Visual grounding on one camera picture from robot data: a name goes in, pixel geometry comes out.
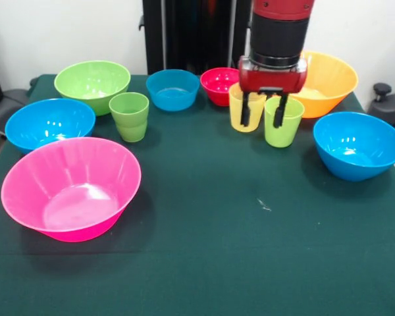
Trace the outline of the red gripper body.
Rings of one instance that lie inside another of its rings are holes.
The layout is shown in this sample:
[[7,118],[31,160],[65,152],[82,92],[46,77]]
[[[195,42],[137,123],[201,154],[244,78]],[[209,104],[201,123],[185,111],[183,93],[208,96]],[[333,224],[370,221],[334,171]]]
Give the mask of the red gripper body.
[[300,58],[296,65],[287,69],[264,68],[249,57],[239,61],[240,87],[246,93],[298,93],[307,78],[307,61]]

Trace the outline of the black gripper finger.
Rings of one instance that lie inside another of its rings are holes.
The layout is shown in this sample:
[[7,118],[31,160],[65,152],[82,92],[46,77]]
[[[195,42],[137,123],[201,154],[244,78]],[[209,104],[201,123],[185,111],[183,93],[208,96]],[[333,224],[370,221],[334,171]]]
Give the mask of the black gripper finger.
[[250,108],[249,108],[249,92],[243,92],[243,100],[242,100],[242,113],[241,113],[241,119],[240,119],[240,124],[242,126],[247,126],[250,121]]
[[273,121],[273,126],[275,128],[280,128],[282,126],[286,103],[287,103],[287,95],[281,95],[278,107],[276,108],[275,111],[275,116]]

